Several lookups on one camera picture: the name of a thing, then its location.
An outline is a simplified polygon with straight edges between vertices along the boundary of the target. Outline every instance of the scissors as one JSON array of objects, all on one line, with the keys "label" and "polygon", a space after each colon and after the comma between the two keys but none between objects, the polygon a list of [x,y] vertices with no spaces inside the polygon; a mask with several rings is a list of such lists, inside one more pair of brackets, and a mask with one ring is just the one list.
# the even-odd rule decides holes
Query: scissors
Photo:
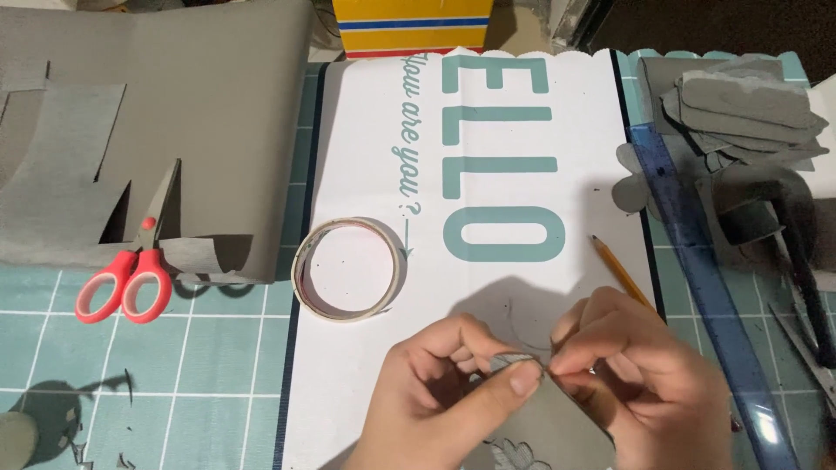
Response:
[{"label": "scissors", "polygon": [[833,374],[830,372],[830,369],[818,364],[808,344],[790,326],[787,319],[782,315],[776,314],[771,305],[769,306],[769,311],[772,312],[772,316],[781,325],[784,334],[793,343],[798,354],[801,355],[804,363],[813,372],[813,376],[824,391],[825,401],[828,405],[828,413],[824,418],[824,429],[827,432],[829,456],[830,458],[834,458],[836,457],[836,380],[833,379]]},{"label": "scissors", "polygon": [[[155,246],[160,235],[163,208],[171,194],[180,164],[180,159],[176,159],[166,172],[129,248],[118,252],[113,262],[94,274],[79,291],[75,300],[75,316],[83,323],[106,319],[120,306],[130,321],[148,323],[160,316],[168,305],[171,299],[171,276],[160,266],[160,249]],[[134,264],[136,269],[131,274]],[[143,284],[154,281],[158,286],[156,299],[146,311],[140,312],[136,308],[136,295]],[[99,288],[109,282],[115,284],[113,292],[101,308],[91,312],[90,301]]]}]

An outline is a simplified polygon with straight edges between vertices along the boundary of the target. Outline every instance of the scissor blade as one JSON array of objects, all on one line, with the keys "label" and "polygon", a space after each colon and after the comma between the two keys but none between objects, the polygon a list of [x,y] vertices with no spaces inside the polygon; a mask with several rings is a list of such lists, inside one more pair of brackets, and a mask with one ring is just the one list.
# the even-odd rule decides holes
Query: scissor blade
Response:
[{"label": "scissor blade", "polygon": [[174,163],[171,164],[169,169],[166,171],[166,174],[163,175],[162,181],[160,182],[160,187],[157,189],[157,192],[154,194],[154,198],[151,199],[151,204],[148,206],[148,211],[145,213],[145,217],[153,217],[156,220],[156,225],[152,230],[143,230],[140,229],[140,234],[145,232],[150,237],[142,237],[142,246],[145,249],[152,248],[154,241],[156,240],[157,233],[160,231],[161,224],[161,216],[163,209],[166,206],[166,201],[168,200],[168,196],[171,194],[171,189],[174,187],[175,176],[177,172],[180,170],[181,160],[176,158]]},{"label": "scissor blade", "polygon": [[813,356],[813,352],[810,351],[807,343],[805,343],[804,340],[801,339],[801,336],[799,336],[793,327],[790,326],[787,319],[783,318],[779,314],[776,314],[771,305],[769,305],[769,311],[772,312],[772,316],[774,316],[778,324],[781,325],[781,329],[787,335],[789,340],[793,342],[796,351],[798,351],[801,355],[801,358],[807,364],[807,367],[811,372],[813,372],[813,376],[816,377],[816,381],[818,381],[822,390],[824,390],[824,394],[827,396],[830,405],[836,406],[836,381],[833,379],[833,375],[830,373],[830,370],[818,365],[818,362],[816,362],[816,358]]}]

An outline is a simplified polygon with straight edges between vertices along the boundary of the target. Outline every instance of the red stripe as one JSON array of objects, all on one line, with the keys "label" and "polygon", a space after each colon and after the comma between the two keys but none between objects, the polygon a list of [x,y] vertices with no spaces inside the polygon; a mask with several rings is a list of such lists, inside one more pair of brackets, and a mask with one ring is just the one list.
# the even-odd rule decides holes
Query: red stripe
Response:
[{"label": "red stripe", "polygon": [[[424,52],[435,52],[439,54],[447,54],[455,48],[436,48],[436,49],[396,49],[396,50],[380,50],[380,51],[364,51],[364,52],[346,52],[346,59],[371,59],[374,57],[399,57],[412,54],[421,54]],[[471,51],[482,53],[482,48],[468,48]]]}]

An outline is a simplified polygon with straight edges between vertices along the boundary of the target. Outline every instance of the printed arrow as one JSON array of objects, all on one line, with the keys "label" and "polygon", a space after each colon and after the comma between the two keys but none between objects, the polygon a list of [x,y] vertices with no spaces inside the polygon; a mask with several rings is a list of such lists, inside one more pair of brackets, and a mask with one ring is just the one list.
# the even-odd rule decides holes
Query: printed arrow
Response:
[{"label": "printed arrow", "polygon": [[410,219],[406,219],[404,227],[404,247],[398,249],[403,253],[404,259],[407,259],[412,254],[412,250],[414,250],[414,248],[410,248]]}]

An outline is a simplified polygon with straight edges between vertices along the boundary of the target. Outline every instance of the blue stripe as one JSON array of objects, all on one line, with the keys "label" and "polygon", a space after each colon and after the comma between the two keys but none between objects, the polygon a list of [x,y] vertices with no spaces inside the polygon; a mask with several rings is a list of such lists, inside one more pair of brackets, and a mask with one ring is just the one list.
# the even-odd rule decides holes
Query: blue stripe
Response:
[{"label": "blue stripe", "polygon": [[487,26],[484,18],[393,19],[382,21],[343,21],[339,29],[438,28],[440,26]]}]

